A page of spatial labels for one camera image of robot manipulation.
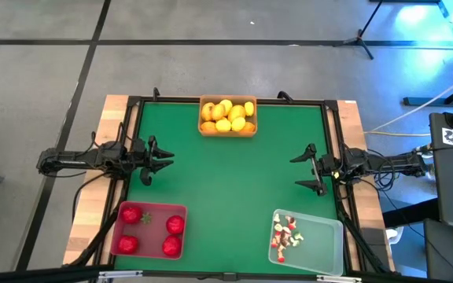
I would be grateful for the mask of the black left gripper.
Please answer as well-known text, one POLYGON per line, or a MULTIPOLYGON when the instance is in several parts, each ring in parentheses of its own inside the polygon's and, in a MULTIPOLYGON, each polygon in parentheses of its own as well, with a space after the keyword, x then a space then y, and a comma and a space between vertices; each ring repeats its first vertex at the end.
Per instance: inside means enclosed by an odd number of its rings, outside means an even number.
POLYGON ((134 167, 143 167, 156 174, 159 170, 174 163, 173 160, 154 160, 153 151, 155 149, 155 157, 157 159, 171 158, 175 154, 160 149, 157 146, 157 139, 154 135, 149 136, 148 142, 141 138, 132 140, 131 162, 134 167))

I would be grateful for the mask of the silver rig bracket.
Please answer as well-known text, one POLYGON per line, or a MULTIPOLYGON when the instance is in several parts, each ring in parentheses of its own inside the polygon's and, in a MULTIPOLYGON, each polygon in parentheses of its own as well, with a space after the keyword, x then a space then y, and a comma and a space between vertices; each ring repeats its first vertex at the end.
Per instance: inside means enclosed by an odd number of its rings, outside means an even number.
POLYGON ((317 275, 316 281, 324 283, 363 283, 363 280, 360 277, 337 277, 328 275, 317 275))
POLYGON ((142 276, 143 276, 142 270, 110 270, 100 271, 98 273, 98 280, 133 278, 142 276))

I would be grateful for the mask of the black tripod stand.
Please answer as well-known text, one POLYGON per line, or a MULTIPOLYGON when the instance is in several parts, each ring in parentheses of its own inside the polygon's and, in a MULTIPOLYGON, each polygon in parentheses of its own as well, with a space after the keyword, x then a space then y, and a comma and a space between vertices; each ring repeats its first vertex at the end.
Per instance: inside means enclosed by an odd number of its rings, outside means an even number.
POLYGON ((365 34, 367 28, 370 26, 370 23, 373 20, 373 18, 375 17, 375 15, 377 14, 378 10, 381 8, 381 5, 383 4, 383 2, 384 2, 384 0, 378 1, 378 4, 376 5, 374 11, 371 13, 369 19, 364 24, 364 26, 357 31, 356 36, 354 38, 345 39, 343 41, 340 41, 338 44, 333 45, 333 47, 360 46, 364 49, 364 51, 366 52, 366 55, 369 57, 369 59, 373 60, 374 56, 370 52, 365 41, 363 40, 363 35, 365 34))

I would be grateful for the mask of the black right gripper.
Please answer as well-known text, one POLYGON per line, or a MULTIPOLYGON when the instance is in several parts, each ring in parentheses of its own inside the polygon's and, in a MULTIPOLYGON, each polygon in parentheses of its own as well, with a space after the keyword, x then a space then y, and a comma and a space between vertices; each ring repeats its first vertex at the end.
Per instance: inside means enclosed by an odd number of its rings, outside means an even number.
POLYGON ((311 161, 311 173, 317 180, 295 181, 297 185, 304 186, 315 192, 319 197, 323 197, 328 193, 325 183, 321 182, 323 177, 329 176, 334 181, 340 183, 350 182, 353 176, 353 159, 354 156, 351 150, 346 149, 341 154, 341 158, 336 158, 332 153, 316 156, 317 150, 315 144, 308 144, 304 153, 290 160, 290 163, 300 163, 307 160, 311 161))

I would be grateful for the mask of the large orange toy fruit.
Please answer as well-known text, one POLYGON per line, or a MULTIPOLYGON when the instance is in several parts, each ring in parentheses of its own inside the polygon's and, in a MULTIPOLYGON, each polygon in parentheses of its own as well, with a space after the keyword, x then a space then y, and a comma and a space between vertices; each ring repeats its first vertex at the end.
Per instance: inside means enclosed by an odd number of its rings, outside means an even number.
POLYGON ((234 105, 230 109, 227 119, 230 122, 233 122, 238 117, 245 118, 245 116, 246 116, 245 107, 243 105, 234 105))

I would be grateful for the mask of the clear plastic basket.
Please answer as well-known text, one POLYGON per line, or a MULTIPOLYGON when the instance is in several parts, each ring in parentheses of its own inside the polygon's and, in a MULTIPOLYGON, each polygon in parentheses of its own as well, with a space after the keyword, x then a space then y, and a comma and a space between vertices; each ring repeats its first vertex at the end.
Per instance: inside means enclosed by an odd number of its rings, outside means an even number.
POLYGON ((343 255, 344 227, 340 221, 283 209, 274 211, 268 249, 268 259, 271 263, 317 274, 341 276, 344 272, 343 255), (275 214, 279 214, 280 222, 273 221, 275 214), (287 247, 277 241, 278 247, 272 248, 271 241, 276 232, 274 225, 279 223, 282 227, 288 227, 289 222, 285 219, 286 215, 294 218, 291 223, 296 225, 296 229, 291 230, 291 234, 281 231, 282 237, 288 238, 287 247), (294 238, 295 233, 298 232, 303 236, 303 241, 294 238), (293 237, 294 241, 299 241, 300 244, 293 247, 289 237, 293 237), (283 253, 284 263, 278 262, 278 252, 283 253))

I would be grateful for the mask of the white floor object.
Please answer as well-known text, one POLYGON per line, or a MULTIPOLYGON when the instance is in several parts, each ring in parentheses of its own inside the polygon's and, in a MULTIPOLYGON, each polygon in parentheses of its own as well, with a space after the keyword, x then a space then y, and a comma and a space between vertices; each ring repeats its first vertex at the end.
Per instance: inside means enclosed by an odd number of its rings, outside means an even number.
POLYGON ((403 235, 403 227, 398 226, 396 228, 388 228, 385 233, 390 244, 397 244, 403 235))

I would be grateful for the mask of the red plastic basket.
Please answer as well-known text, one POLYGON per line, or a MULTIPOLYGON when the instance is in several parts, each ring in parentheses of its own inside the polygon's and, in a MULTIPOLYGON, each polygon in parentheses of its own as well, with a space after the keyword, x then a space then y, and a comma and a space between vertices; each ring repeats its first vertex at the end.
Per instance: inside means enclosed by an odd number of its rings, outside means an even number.
POLYGON ((185 221, 187 217, 187 207, 178 204, 158 204, 148 202, 124 201, 120 205, 117 213, 115 226, 112 235, 110 252, 112 255, 132 256, 152 259, 177 260, 182 257, 184 249, 184 238, 186 226, 183 234, 176 235, 182 239, 182 252, 178 257, 169 257, 162 252, 162 244, 170 234, 166 229, 166 221, 173 215, 182 216, 185 221), (138 207, 143 213, 149 212, 152 215, 150 224, 143 224, 141 221, 136 224, 126 224, 121 218, 121 211, 125 207, 138 207), (138 250, 134 254, 121 254, 118 252, 118 242, 123 235, 138 238, 138 250))

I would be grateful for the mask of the orange plastic basket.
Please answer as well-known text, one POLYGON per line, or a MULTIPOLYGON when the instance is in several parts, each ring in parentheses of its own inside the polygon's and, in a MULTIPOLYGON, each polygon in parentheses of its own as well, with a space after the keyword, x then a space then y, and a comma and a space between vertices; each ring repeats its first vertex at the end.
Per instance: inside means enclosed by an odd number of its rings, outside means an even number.
POLYGON ((203 95, 200 97, 200 109, 199 109, 199 118, 198 118, 198 130, 201 133, 202 136, 209 136, 209 137, 228 137, 228 138, 251 138, 255 135, 257 132, 257 100, 253 96, 239 96, 239 95, 203 95), (234 105, 243 105, 247 101, 251 101, 255 105, 255 112, 253 116, 245 116, 245 121, 246 122, 251 122, 256 126, 256 129, 254 132, 235 132, 233 130, 230 130, 228 132, 218 132, 216 131, 215 133, 205 133, 200 130, 200 125, 204 122, 204 120, 201 118, 201 108, 205 103, 212 102, 215 105, 219 104, 221 100, 223 99, 228 99, 231 100, 234 105))

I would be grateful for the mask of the black rig crossbar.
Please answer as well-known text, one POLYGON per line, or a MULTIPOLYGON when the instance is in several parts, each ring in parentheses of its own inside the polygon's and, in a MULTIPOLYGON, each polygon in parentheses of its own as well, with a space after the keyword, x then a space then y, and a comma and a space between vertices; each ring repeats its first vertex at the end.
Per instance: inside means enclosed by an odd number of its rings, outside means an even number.
POLYGON ((113 266, 67 266, 41 270, 20 270, 0 273, 0 283, 76 283, 97 279, 113 266))

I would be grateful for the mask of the red toy apple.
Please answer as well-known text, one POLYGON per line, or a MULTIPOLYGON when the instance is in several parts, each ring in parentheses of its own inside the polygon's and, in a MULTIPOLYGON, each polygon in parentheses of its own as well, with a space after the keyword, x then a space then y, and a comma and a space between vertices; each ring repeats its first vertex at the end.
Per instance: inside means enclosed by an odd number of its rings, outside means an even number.
POLYGON ((183 234, 185 226, 186 221, 180 215, 173 215, 166 221, 166 229, 172 235, 183 234))
POLYGON ((121 211, 121 218, 126 224, 136 224, 142 220, 143 210, 138 207, 125 207, 121 211))
POLYGON ((118 242, 118 252, 121 254, 134 254, 138 250, 139 241, 137 237, 123 235, 118 242))
POLYGON ((176 235, 169 235, 162 244, 162 252, 169 257, 178 257, 182 252, 182 239, 176 235))

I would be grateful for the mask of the black aluminium table frame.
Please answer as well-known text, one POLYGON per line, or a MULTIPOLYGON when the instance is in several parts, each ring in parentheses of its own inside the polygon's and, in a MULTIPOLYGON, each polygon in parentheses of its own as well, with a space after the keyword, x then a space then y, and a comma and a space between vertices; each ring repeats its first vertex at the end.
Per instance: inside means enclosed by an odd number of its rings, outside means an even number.
MULTIPOLYGON (((131 136, 140 136, 139 130, 142 121, 142 111, 148 103, 165 104, 196 104, 199 101, 195 97, 159 97, 153 101, 152 97, 136 97, 126 95, 109 95, 105 99, 105 105, 98 125, 98 140, 105 142, 116 134, 118 123, 125 123, 131 136)), ((346 109, 343 101, 313 101, 295 100, 287 103, 282 99, 262 99, 261 105, 289 106, 289 107, 318 107, 322 112, 323 129, 326 135, 327 152, 337 151, 336 126, 341 124, 341 114, 346 109)), ((70 263, 77 259, 83 249, 93 240, 94 235, 105 223, 109 212, 118 200, 129 200, 128 193, 131 179, 123 182, 110 182, 102 178, 97 172, 87 175, 87 186, 82 190, 79 197, 79 210, 75 214, 75 220, 71 229, 70 237, 64 261, 70 263)), ((109 263, 116 267, 116 259, 110 252, 110 240, 103 240, 92 257, 92 263, 109 263)), ((239 280, 303 280, 311 278, 308 274, 239 274, 234 272, 193 272, 193 271, 165 271, 144 270, 151 277, 197 277, 207 279, 219 279, 224 281, 239 280)))

